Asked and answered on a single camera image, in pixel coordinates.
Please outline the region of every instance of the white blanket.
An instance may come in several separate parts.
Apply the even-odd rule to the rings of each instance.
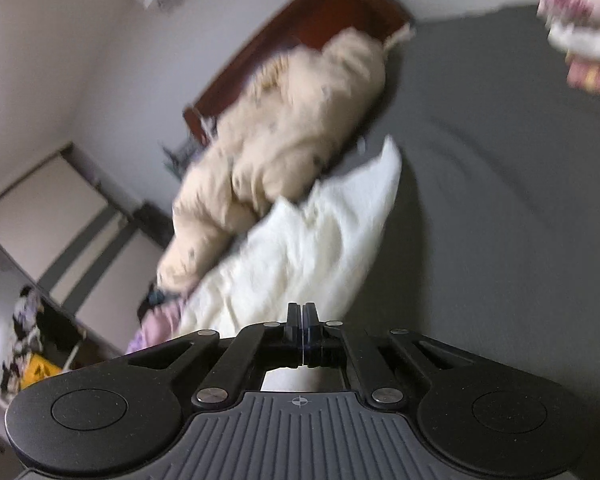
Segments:
[[[233,337],[250,324],[286,320],[289,302],[313,301],[321,320],[342,318],[378,252],[401,165],[387,137],[381,155],[316,182],[302,205],[276,200],[239,252],[207,273],[174,336],[210,328]]]

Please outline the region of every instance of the beige duvet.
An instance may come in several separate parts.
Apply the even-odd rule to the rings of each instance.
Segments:
[[[192,290],[233,235],[250,229],[278,197],[298,200],[383,87],[382,44],[352,28],[321,52],[299,46],[263,66],[185,176],[158,286]]]

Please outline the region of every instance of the red-brown headboard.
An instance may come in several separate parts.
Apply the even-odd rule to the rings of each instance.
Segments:
[[[272,54],[301,43],[320,49],[348,27],[384,41],[410,19],[393,0],[293,0],[234,57],[197,102],[185,108],[184,120],[191,133],[202,139],[198,114],[221,114]]]

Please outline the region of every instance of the yellow bag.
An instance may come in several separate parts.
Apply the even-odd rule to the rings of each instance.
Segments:
[[[37,383],[42,379],[58,375],[61,371],[62,368],[50,363],[42,356],[32,354],[29,366],[24,370],[24,374],[20,380],[20,389],[24,390],[27,386],[31,386],[33,383]]]

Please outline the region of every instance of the mattress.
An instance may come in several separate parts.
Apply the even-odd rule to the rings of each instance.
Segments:
[[[421,24],[343,174],[404,156],[345,318],[404,327],[564,384],[600,420],[600,98],[565,84],[532,7]],[[600,437],[578,473],[600,479]]]

